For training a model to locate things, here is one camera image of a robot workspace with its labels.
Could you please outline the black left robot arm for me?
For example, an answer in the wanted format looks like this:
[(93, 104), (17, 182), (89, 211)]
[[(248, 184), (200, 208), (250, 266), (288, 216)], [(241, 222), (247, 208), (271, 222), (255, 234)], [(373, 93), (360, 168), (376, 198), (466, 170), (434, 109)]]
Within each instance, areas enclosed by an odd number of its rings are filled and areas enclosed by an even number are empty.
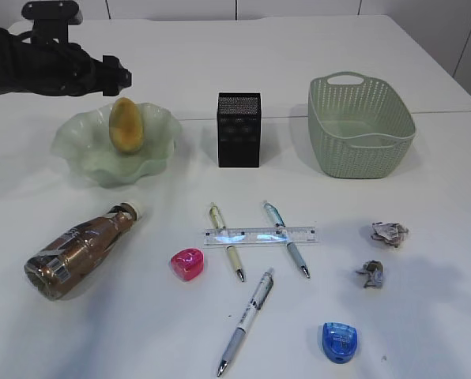
[(0, 28), (0, 95), (30, 92), (41, 96), (79, 97), (100, 92), (117, 96), (132, 85), (131, 72), (118, 58), (92, 58), (77, 43), (60, 43), (32, 32), (13, 35)]

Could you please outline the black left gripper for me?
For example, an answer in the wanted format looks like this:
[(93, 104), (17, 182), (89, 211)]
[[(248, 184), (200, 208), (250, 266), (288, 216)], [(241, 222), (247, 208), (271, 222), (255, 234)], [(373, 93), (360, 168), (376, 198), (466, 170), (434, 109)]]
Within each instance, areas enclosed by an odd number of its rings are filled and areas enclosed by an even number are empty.
[[(117, 96), (132, 85), (132, 73), (113, 55), (102, 57), (102, 94)], [(22, 89), (43, 96), (83, 96), (101, 90), (96, 60), (75, 43), (18, 42), (7, 76)]]

